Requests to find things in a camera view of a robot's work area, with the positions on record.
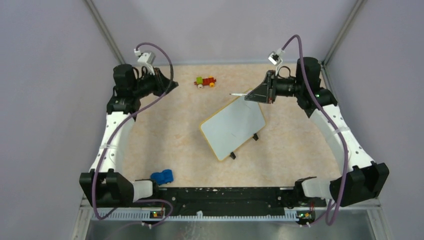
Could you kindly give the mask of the green white marker pen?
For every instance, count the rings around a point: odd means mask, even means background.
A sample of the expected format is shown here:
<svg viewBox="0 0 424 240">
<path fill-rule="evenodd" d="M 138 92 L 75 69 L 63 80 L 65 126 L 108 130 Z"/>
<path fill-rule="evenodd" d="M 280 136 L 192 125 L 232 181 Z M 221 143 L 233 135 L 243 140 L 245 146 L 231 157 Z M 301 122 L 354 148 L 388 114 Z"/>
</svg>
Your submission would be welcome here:
<svg viewBox="0 0 424 240">
<path fill-rule="evenodd" d="M 244 96 L 247 96 L 248 93 L 229 93 L 229 95 L 235 96 L 235 97 L 244 97 Z"/>
</svg>

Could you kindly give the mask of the yellow framed whiteboard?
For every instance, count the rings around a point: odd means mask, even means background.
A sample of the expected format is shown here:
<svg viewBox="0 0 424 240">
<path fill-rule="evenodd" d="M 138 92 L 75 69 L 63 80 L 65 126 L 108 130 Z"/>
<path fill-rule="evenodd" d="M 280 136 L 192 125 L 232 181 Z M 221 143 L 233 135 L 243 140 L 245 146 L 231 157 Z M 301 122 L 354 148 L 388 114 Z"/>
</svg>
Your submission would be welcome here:
<svg viewBox="0 0 424 240">
<path fill-rule="evenodd" d="M 245 96 L 235 97 L 199 125 L 199 130 L 218 161 L 252 140 L 253 135 L 266 126 L 260 105 L 246 101 Z"/>
</svg>

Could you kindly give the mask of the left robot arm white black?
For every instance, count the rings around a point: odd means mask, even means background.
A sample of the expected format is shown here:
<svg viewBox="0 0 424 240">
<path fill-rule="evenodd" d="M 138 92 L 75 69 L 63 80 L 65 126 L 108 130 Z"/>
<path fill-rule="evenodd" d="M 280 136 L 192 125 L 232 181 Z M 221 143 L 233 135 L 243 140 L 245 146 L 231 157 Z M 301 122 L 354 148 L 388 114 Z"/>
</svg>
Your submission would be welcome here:
<svg viewBox="0 0 424 240">
<path fill-rule="evenodd" d="M 93 208 L 130 207 L 138 200 L 154 207 L 160 202 L 157 183 L 151 179 L 130 181 L 122 168 L 129 135 L 138 114 L 154 105 L 142 107 L 141 99 L 149 95 L 159 100 L 179 86 L 158 67 L 153 73 L 136 76 L 130 64 L 114 67 L 112 97 L 106 105 L 106 125 L 97 156 L 90 169 L 79 177 L 79 184 Z"/>
</svg>

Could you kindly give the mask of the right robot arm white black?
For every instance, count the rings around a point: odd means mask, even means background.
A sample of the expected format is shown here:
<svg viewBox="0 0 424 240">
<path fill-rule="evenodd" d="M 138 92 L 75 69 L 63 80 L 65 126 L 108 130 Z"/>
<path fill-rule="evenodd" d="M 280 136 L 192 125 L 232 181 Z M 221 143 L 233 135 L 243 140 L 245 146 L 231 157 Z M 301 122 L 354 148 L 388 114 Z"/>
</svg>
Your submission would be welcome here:
<svg viewBox="0 0 424 240">
<path fill-rule="evenodd" d="M 313 198 L 333 200 L 341 207 L 377 198 L 389 176 L 385 163 L 366 153 L 346 124 L 332 92 L 321 86 L 321 65 L 316 58 L 298 59 L 295 76 L 281 77 L 268 70 L 263 82 L 246 94 L 246 101 L 272 104 L 276 98 L 295 97 L 298 106 L 318 127 L 341 172 L 337 179 L 301 178 L 295 182 L 293 200 L 307 206 Z"/>
</svg>

